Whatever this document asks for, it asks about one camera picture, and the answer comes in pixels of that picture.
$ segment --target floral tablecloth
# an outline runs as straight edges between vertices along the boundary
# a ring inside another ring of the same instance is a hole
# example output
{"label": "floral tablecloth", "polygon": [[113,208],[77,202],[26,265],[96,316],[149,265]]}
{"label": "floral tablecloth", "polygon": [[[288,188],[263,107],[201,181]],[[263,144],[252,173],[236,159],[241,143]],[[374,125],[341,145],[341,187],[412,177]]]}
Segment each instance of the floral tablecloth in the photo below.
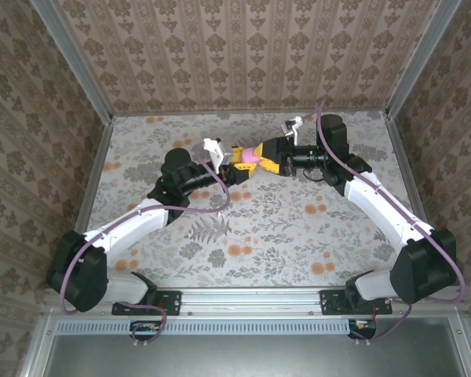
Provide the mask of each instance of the floral tablecloth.
{"label": "floral tablecloth", "polygon": [[[348,127],[352,152],[409,206],[382,113],[338,114]],[[226,146],[256,146],[281,136],[283,120],[294,115],[115,118],[89,228],[136,206],[152,190],[171,148],[190,150],[205,137],[219,137]],[[302,126],[301,144],[316,142],[314,124]],[[183,214],[109,267],[136,270],[160,287],[316,286],[343,284],[368,269],[389,266],[396,257],[361,210],[324,182],[307,181],[300,170],[295,178],[282,178],[258,167],[252,179],[230,191],[232,203],[223,215]],[[225,197],[212,185],[193,192],[190,200],[191,207],[218,207]]]}

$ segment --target pink object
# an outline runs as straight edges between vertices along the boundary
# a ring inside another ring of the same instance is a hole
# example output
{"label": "pink object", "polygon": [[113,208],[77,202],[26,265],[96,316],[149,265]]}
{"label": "pink object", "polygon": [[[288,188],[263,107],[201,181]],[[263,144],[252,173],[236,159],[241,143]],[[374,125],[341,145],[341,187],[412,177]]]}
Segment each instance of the pink object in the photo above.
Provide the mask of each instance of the pink object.
{"label": "pink object", "polygon": [[241,160],[244,163],[260,163],[261,159],[256,157],[253,152],[254,148],[243,149],[243,155],[241,156]]}

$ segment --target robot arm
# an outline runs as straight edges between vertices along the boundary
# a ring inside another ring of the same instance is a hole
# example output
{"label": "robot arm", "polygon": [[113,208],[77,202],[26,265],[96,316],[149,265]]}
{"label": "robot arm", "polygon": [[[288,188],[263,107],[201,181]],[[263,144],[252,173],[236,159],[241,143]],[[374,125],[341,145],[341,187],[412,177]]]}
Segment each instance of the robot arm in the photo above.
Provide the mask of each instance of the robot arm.
{"label": "robot arm", "polygon": [[[212,162],[208,167],[216,172],[227,187],[239,185],[249,179],[254,165],[240,164],[241,148],[225,152],[219,140],[205,139],[204,148]],[[142,302],[156,286],[138,273],[108,273],[122,251],[146,234],[167,226],[176,220],[183,208],[190,204],[188,195],[196,189],[216,183],[214,176],[201,164],[192,162],[189,153],[175,148],[166,154],[161,166],[162,177],[153,190],[135,208],[99,229],[78,234],[63,235],[49,268],[47,283],[61,292],[68,266],[89,240],[97,238],[78,260],[71,272],[65,298],[80,312],[92,309],[99,302]],[[155,208],[174,206],[174,208]]]}
{"label": "robot arm", "polygon": [[455,238],[446,229],[436,231],[414,216],[392,196],[359,156],[349,153],[345,124],[338,115],[323,115],[321,124],[326,142],[347,166],[377,186],[350,174],[335,162],[319,135],[316,145],[298,145],[297,129],[303,121],[293,118],[282,127],[284,137],[275,137],[254,149],[260,166],[282,176],[295,175],[297,169],[320,169],[324,181],[357,205],[385,234],[397,255],[391,269],[371,271],[346,283],[346,305],[356,309],[377,298],[400,297],[412,304],[455,282],[455,272],[438,251],[381,195],[385,193],[405,214],[429,234],[455,260]]}

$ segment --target patterned wall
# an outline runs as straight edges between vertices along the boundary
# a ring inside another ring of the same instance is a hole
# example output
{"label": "patterned wall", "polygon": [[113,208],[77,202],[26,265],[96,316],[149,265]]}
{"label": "patterned wall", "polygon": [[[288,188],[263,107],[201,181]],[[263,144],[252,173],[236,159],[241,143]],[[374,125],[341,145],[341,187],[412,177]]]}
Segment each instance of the patterned wall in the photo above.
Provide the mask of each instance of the patterned wall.
{"label": "patterned wall", "polygon": [[383,108],[438,0],[56,0],[113,112]]}
{"label": "patterned wall", "polygon": [[38,14],[0,0],[0,376],[25,354],[102,125]]}
{"label": "patterned wall", "polygon": [[471,301],[471,0],[462,1],[396,122],[429,220],[457,236]]}

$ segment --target ventilation grille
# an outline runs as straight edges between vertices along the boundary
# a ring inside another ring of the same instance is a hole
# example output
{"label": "ventilation grille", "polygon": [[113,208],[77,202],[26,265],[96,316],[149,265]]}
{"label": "ventilation grille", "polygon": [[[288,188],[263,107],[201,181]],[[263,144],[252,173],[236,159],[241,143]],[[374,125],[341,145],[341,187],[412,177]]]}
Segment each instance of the ventilation grille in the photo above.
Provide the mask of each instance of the ventilation grille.
{"label": "ventilation grille", "polygon": [[[128,335],[131,320],[60,320],[56,335]],[[348,334],[348,320],[169,320],[164,335]],[[137,335],[150,334],[137,331]]]}

